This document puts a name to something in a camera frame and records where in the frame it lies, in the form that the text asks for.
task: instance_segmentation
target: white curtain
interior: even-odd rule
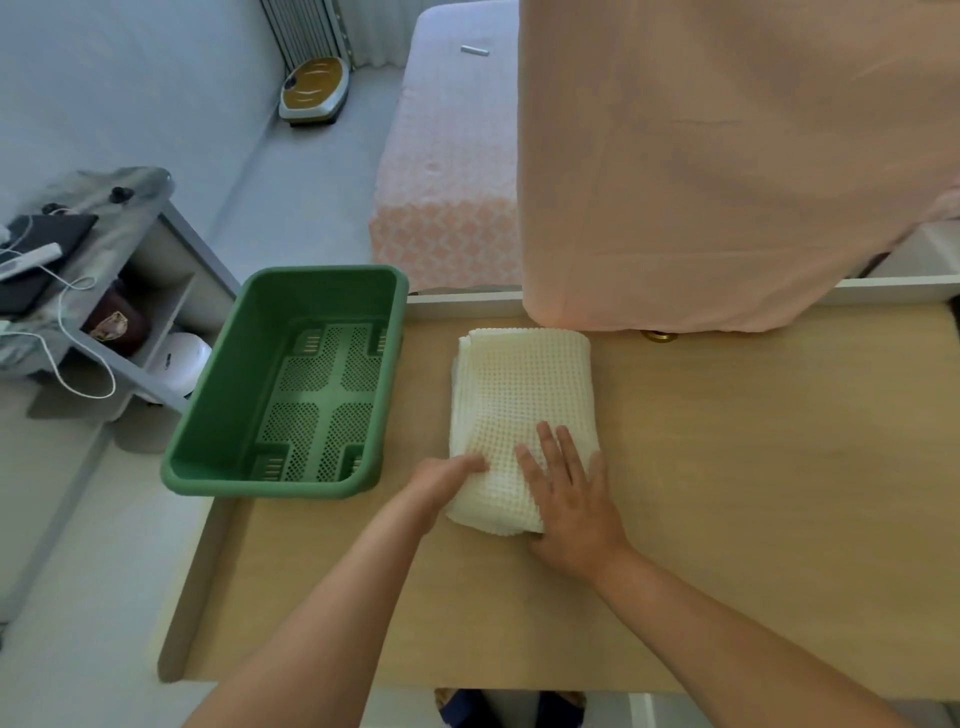
[[[404,66],[420,13],[450,0],[340,0],[356,65]],[[470,0],[453,0],[470,2]]]

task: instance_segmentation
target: hanging pink cloth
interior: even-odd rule
[[[521,0],[524,305],[788,324],[960,170],[960,3]]]

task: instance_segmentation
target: black knob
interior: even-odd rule
[[[114,187],[110,190],[110,201],[115,205],[123,205],[134,194],[136,193],[130,187]]]

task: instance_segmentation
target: charging cable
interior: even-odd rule
[[[69,214],[72,210],[68,211],[68,208],[62,208],[57,210],[55,214]],[[24,238],[30,233],[31,228],[34,226],[34,221],[32,218],[28,217],[27,228],[14,240],[10,245],[0,248],[0,254],[2,253],[12,253],[14,255],[23,255],[21,252],[14,250],[14,248],[23,241]],[[108,400],[117,391],[117,378],[113,373],[113,370],[107,364],[107,360],[104,359],[100,354],[91,349],[87,344],[79,341],[73,334],[66,330],[66,326],[63,325],[63,297],[66,295],[67,291],[88,291],[93,286],[97,284],[97,280],[93,276],[81,276],[80,278],[69,281],[62,279],[56,273],[51,271],[49,268],[39,265],[37,266],[41,271],[46,273],[49,276],[53,276],[60,283],[63,284],[63,288],[57,295],[57,325],[60,327],[60,330],[63,332],[63,335],[66,336],[71,342],[76,346],[83,349],[85,352],[89,353],[91,356],[96,358],[107,370],[107,374],[110,377],[110,391],[105,395],[90,395],[86,392],[81,392],[80,390],[74,389],[69,384],[63,380],[63,376],[60,373],[60,367],[57,366],[57,361],[54,359],[53,354],[50,352],[50,347],[47,346],[47,340],[44,339],[40,334],[33,333],[32,331],[2,331],[0,330],[0,336],[33,336],[35,339],[40,340],[40,345],[43,347],[44,353],[46,353],[47,358],[50,360],[50,366],[53,367],[54,376],[57,378],[57,381],[63,385],[63,388],[68,392],[72,392],[78,397],[83,397],[88,400]]]

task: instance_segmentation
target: basket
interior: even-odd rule
[[[383,265],[247,280],[161,467],[185,496],[344,498],[380,477],[407,278]]]

